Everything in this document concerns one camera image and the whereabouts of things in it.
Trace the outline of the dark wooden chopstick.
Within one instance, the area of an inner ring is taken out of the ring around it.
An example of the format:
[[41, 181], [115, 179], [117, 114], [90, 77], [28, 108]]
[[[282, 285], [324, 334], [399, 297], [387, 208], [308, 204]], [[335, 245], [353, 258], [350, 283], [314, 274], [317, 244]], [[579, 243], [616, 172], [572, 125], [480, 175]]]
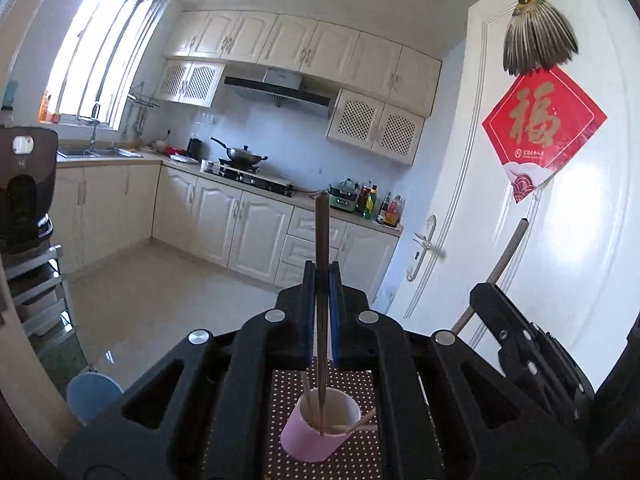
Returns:
[[328, 382], [329, 333], [329, 195], [321, 192], [314, 201], [316, 206], [316, 293], [318, 344], [318, 428], [326, 433], [326, 383]]

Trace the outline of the upper kitchen cabinets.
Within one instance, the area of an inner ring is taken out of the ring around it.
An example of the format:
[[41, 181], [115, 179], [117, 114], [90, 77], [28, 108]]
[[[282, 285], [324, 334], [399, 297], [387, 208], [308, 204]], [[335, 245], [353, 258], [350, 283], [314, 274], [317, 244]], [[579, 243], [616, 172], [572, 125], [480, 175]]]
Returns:
[[224, 76], [333, 96], [329, 139], [410, 166], [440, 74], [436, 58], [295, 15], [184, 12], [167, 41], [157, 99], [212, 105]]

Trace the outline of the green bottle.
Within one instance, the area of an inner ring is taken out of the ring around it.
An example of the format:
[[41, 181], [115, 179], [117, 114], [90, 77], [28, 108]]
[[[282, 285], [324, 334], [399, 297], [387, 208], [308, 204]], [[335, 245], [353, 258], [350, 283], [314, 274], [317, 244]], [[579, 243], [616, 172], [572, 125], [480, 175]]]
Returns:
[[366, 204], [364, 205], [363, 217], [366, 219], [371, 219], [373, 214], [373, 209], [376, 203], [376, 198], [378, 197], [378, 187], [373, 185], [370, 189]]

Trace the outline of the green electric cooker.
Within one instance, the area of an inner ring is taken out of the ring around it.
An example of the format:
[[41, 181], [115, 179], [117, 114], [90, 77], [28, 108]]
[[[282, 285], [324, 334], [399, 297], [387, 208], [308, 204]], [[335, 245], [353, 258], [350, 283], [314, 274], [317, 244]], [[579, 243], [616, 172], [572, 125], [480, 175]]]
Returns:
[[352, 179], [330, 184], [326, 192], [329, 194], [331, 208], [346, 212], [354, 212], [356, 210], [358, 191]]

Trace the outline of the wooden chopstick in cup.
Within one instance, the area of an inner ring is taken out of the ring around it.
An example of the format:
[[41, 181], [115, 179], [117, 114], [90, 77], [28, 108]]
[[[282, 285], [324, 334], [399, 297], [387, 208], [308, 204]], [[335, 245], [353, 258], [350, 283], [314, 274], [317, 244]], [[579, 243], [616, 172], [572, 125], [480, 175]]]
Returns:
[[372, 408], [372, 410], [368, 411], [366, 414], [362, 415], [360, 419], [356, 420], [350, 425], [333, 425], [329, 426], [328, 431], [331, 434], [351, 434], [352, 432], [359, 430], [364, 426], [368, 426], [374, 416], [376, 415], [376, 408]]
[[301, 370], [299, 372], [299, 377], [303, 386], [303, 400], [307, 409], [308, 422], [310, 426], [314, 426], [316, 423], [316, 414], [314, 414], [314, 404], [312, 404], [311, 388], [307, 371]]

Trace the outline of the gas stove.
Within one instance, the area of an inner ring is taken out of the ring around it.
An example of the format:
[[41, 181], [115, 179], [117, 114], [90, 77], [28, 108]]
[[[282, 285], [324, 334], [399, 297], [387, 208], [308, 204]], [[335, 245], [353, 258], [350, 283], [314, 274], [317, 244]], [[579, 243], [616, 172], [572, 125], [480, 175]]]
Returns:
[[268, 174], [268, 172], [262, 172], [258, 167], [241, 168], [232, 166], [230, 162], [203, 160], [201, 162], [201, 170], [208, 174], [216, 174], [219, 177], [286, 197], [292, 197], [295, 193], [291, 181], [274, 174]]

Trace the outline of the brown polka dot tablecloth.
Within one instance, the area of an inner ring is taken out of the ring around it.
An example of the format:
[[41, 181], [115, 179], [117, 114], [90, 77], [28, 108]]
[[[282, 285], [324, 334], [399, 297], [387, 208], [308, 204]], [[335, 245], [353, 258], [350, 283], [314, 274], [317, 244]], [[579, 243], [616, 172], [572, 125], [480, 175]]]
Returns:
[[226, 392], [206, 479], [440, 479], [444, 468], [419, 391], [331, 370], [326, 397], [311, 370], [274, 370], [262, 392]]

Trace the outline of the black range hood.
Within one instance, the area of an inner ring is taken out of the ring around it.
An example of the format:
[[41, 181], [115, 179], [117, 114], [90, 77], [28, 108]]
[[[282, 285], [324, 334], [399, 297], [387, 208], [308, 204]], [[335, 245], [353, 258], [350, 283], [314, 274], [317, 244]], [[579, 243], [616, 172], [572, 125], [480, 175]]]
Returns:
[[224, 85], [239, 93], [240, 96], [251, 96], [255, 99], [272, 99], [277, 107], [280, 107], [286, 101], [292, 101], [304, 105], [329, 108], [335, 102], [333, 96], [325, 96], [305, 89], [295, 89], [279, 86], [278, 84], [270, 84], [265, 81], [229, 75], [224, 76]]

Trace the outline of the red fu door poster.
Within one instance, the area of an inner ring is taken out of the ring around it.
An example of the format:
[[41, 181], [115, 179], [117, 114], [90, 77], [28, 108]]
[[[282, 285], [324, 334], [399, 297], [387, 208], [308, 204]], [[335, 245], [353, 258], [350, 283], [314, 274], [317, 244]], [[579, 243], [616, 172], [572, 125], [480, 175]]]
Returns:
[[606, 121], [559, 67], [518, 76], [482, 122], [519, 203], [560, 171]]

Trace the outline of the blue plastic stool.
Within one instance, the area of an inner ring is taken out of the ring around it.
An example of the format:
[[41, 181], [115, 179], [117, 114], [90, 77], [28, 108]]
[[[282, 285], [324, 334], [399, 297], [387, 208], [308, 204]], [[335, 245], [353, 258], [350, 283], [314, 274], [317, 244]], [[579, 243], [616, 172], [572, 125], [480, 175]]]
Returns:
[[87, 426], [123, 393], [124, 389], [111, 377], [85, 372], [68, 383], [66, 403], [77, 419]]

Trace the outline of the metal shelf rack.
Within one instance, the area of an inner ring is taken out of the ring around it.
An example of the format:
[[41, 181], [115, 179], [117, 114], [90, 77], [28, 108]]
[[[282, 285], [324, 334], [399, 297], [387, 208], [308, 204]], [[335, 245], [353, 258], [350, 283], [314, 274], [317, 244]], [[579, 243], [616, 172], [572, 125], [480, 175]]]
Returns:
[[36, 356], [42, 359], [76, 333], [61, 245], [3, 254], [14, 306]]

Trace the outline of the sink faucet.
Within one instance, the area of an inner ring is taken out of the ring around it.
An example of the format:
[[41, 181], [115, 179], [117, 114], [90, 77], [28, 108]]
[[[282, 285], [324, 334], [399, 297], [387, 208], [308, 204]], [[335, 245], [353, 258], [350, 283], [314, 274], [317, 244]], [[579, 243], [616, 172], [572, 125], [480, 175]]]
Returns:
[[91, 109], [91, 113], [88, 116], [80, 116], [79, 119], [87, 126], [91, 127], [91, 136], [89, 138], [88, 146], [84, 149], [85, 156], [93, 156], [96, 151], [96, 137], [98, 136], [98, 127], [101, 125], [99, 120], [99, 114], [101, 111], [101, 104], [95, 102]]

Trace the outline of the window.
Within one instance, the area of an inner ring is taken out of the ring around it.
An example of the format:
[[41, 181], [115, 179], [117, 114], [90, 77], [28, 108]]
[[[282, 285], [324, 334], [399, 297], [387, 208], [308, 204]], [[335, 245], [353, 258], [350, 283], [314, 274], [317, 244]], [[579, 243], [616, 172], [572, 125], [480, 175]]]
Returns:
[[42, 122], [117, 128], [163, 0], [82, 0], [50, 71]]

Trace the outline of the black air fryer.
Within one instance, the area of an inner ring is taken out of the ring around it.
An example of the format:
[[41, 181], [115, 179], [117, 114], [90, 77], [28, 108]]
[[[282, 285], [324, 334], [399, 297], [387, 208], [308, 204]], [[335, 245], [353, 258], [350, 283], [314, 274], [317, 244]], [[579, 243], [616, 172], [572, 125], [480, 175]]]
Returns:
[[51, 237], [58, 134], [50, 128], [1, 129], [1, 252], [16, 255]]

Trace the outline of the feather fan on door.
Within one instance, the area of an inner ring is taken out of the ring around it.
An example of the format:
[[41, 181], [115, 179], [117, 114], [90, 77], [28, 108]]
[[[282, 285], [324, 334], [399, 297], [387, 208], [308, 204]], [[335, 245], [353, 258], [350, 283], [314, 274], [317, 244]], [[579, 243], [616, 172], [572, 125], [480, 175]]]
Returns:
[[548, 0], [518, 0], [503, 39], [503, 69], [511, 76], [551, 70], [578, 55], [570, 21]]

